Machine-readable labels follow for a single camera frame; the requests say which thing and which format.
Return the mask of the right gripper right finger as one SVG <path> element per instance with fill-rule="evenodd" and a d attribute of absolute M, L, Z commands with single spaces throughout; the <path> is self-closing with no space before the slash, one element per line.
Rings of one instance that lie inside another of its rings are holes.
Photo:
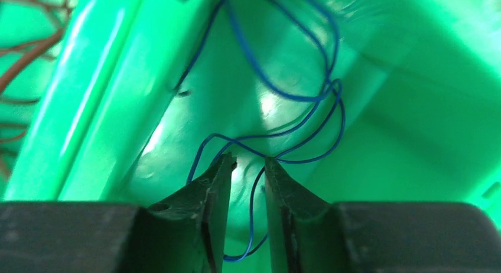
<path fill-rule="evenodd" d="M 499 272 L 500 233 L 452 202 L 328 203 L 265 159 L 272 272 Z"/>

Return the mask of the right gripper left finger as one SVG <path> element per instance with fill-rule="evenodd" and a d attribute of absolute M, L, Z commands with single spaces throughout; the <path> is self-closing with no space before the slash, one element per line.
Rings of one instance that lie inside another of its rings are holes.
<path fill-rule="evenodd" d="M 145 207 L 102 201 L 1 204 L 2 272 L 221 272 L 236 158 Z"/>

